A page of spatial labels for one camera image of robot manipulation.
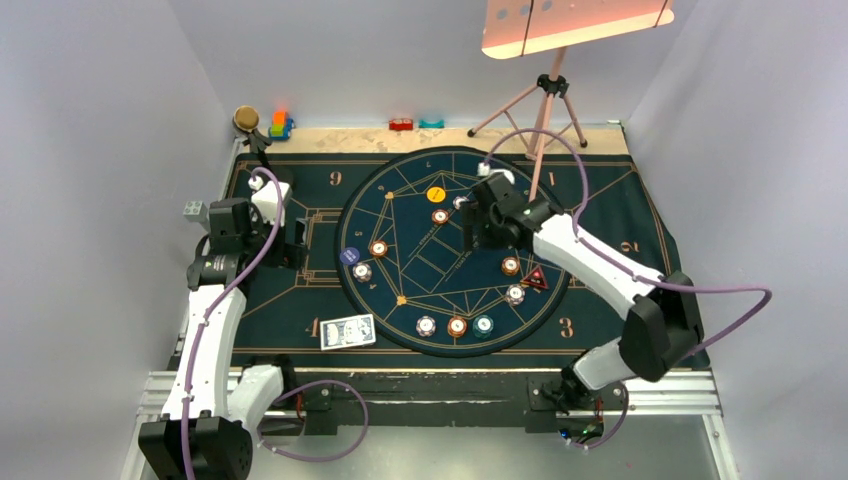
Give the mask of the orange poker chip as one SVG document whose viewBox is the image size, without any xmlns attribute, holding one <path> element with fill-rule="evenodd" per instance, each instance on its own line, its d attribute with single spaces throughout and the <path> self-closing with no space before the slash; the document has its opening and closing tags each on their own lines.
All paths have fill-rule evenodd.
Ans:
<svg viewBox="0 0 848 480">
<path fill-rule="evenodd" d="M 501 262 L 501 271 L 507 276 L 515 276 L 520 272 L 521 265 L 517 257 L 508 256 Z"/>
<path fill-rule="evenodd" d="M 369 245 L 369 252 L 373 258 L 383 258 L 388 254 L 389 246 L 383 240 L 375 240 Z"/>
<path fill-rule="evenodd" d="M 445 225 L 450 220 L 450 212 L 445 209 L 436 209 L 431 214 L 431 220 L 435 225 Z"/>
</svg>

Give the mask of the pink white chip stack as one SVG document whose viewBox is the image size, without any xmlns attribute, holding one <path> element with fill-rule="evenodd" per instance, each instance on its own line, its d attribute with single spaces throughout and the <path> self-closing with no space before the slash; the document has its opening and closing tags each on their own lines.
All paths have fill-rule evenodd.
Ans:
<svg viewBox="0 0 848 480">
<path fill-rule="evenodd" d="M 437 323 L 430 316 L 422 316 L 417 319 L 415 328 L 420 337 L 430 337 L 437 331 Z"/>
</svg>

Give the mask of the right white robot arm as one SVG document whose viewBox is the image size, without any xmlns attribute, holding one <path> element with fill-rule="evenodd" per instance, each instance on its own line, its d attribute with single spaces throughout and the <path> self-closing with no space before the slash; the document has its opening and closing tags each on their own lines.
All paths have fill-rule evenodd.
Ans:
<svg viewBox="0 0 848 480">
<path fill-rule="evenodd" d="M 601 242 L 548 200 L 524 199 L 514 177 L 488 162 L 462 203 L 468 249 L 516 247 L 555 264 L 603 299 L 623 320 L 621 335 L 562 371 L 561 392 L 576 407 L 622 380 L 657 382 L 703 340 L 692 280 L 642 265 Z"/>
</svg>

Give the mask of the orange chip stack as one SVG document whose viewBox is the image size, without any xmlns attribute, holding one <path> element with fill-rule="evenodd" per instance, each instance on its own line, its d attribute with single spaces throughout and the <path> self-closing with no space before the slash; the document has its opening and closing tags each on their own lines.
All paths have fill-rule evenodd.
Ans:
<svg viewBox="0 0 848 480">
<path fill-rule="evenodd" d="M 453 316 L 449 319 L 447 324 L 448 334 L 454 338 L 458 339 L 465 335 L 468 329 L 467 321 L 460 316 Z"/>
</svg>

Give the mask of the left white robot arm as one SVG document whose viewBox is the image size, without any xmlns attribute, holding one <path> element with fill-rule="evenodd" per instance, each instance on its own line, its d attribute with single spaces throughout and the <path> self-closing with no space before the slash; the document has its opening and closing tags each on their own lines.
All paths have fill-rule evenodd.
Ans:
<svg viewBox="0 0 848 480">
<path fill-rule="evenodd" d="M 285 236 L 292 175 L 267 166 L 248 180 L 249 197 L 210 205 L 207 234 L 186 277 L 189 307 L 184 351 L 159 417 L 141 425 L 138 446 L 159 479 L 245 479 L 268 407 L 297 399 L 298 382 L 283 356 L 248 363 L 230 389 L 234 341 L 259 267 L 300 270 L 306 224 Z"/>
</svg>

